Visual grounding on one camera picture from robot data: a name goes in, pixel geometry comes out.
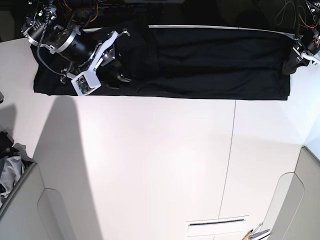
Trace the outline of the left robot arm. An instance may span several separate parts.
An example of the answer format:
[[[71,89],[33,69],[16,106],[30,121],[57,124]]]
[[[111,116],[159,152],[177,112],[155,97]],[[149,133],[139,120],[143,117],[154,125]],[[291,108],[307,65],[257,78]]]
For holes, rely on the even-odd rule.
[[[291,75],[299,67],[320,64],[320,2],[294,0],[294,44],[282,72]]]

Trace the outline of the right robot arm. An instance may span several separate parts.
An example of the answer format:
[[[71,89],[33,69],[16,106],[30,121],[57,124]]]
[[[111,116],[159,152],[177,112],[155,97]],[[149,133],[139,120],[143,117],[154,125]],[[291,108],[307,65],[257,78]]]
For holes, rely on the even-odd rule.
[[[72,9],[65,0],[61,8],[70,14],[65,25],[57,24],[57,7],[52,0],[30,0],[33,7],[26,16],[21,32],[28,42],[36,47],[39,61],[52,73],[60,76],[60,81],[70,82],[79,96],[91,94],[101,87],[97,69],[111,65],[111,74],[121,82],[129,83],[130,78],[124,75],[123,67],[116,58],[115,41],[122,35],[129,35],[124,29],[121,33],[112,31],[105,41],[95,40],[84,29],[93,22],[99,13],[99,1],[93,7]],[[59,54],[69,62],[62,70],[52,69],[41,57],[40,50],[47,49],[52,55]]]

